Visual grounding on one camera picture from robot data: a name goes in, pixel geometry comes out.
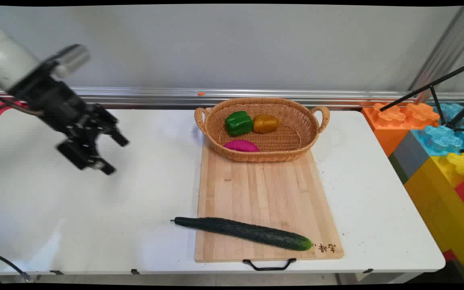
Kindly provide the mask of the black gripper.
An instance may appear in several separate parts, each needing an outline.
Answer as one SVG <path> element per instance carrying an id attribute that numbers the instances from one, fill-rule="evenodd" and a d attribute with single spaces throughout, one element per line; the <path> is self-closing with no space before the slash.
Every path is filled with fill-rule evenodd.
<path id="1" fill-rule="evenodd" d="M 99 134 L 109 135 L 121 147 L 127 146 L 129 140 L 118 129 L 117 118 L 108 110 L 100 104 L 92 108 L 65 82 L 53 77 L 57 66 L 56 60 L 42 61 L 12 85 L 8 94 L 26 101 L 29 109 L 42 113 L 40 120 L 66 136 L 57 150 L 75 167 L 100 170 L 110 176 L 116 171 L 115 167 L 98 154 L 95 146 L 81 142 L 89 139 L 85 135 L 87 128 L 93 133 L 92 139 Z"/>

